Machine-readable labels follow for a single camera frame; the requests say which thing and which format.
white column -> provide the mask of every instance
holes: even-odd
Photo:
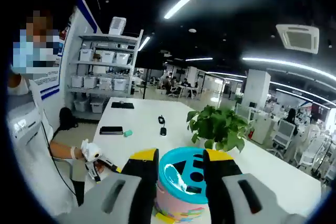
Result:
[[[191,84],[191,86],[195,85],[197,81],[197,68],[188,67],[187,81]]]
[[[250,102],[254,102],[257,104],[256,108],[264,109],[270,81],[271,76],[267,72],[250,69],[241,104],[249,106]]]

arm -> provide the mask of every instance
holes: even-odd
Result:
[[[63,159],[72,159],[70,150],[71,150],[71,147],[65,144],[60,144],[54,141],[50,143],[50,151],[53,157],[63,158]],[[82,151],[79,148],[75,148],[74,153],[75,153],[76,159],[84,158]]]

desk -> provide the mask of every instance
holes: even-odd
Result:
[[[104,154],[117,166],[122,168],[129,157],[140,150],[158,148],[160,158],[173,148],[181,146],[193,146],[192,134],[187,130],[186,117],[188,106],[175,101],[140,100],[124,98],[124,102],[132,102],[133,110],[112,109],[112,102],[118,102],[121,98],[110,98],[107,107],[98,124],[93,142],[96,143]],[[167,136],[160,136],[161,125],[158,116],[165,118]],[[124,131],[132,130],[133,135],[108,136],[99,135],[102,126],[122,126]],[[307,216],[321,197],[320,182],[287,164],[277,157],[269,154],[257,145],[246,141],[241,153],[234,149],[229,154],[235,159],[243,173],[251,173],[278,197],[278,204],[290,214],[298,213]],[[104,169],[101,178],[111,174]],[[86,176],[85,192],[95,185],[95,182]],[[193,223],[210,223],[208,210]],[[152,223],[159,223],[155,217]]]
[[[186,86],[183,86],[183,85],[180,85],[180,84],[178,84],[177,86],[179,88],[181,88],[181,91],[180,91],[180,94],[178,95],[178,98],[180,98],[180,96],[181,96],[181,94],[182,94],[182,92],[183,92],[184,89],[191,90],[191,92],[193,90],[197,92],[197,90],[198,90],[198,88],[186,87]]]

air conditioning unit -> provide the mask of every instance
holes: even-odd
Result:
[[[304,25],[276,25],[285,48],[317,54],[320,31],[317,27]]]

black phone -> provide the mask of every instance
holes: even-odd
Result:
[[[121,126],[103,126],[99,130],[100,135],[122,135],[124,134]]]

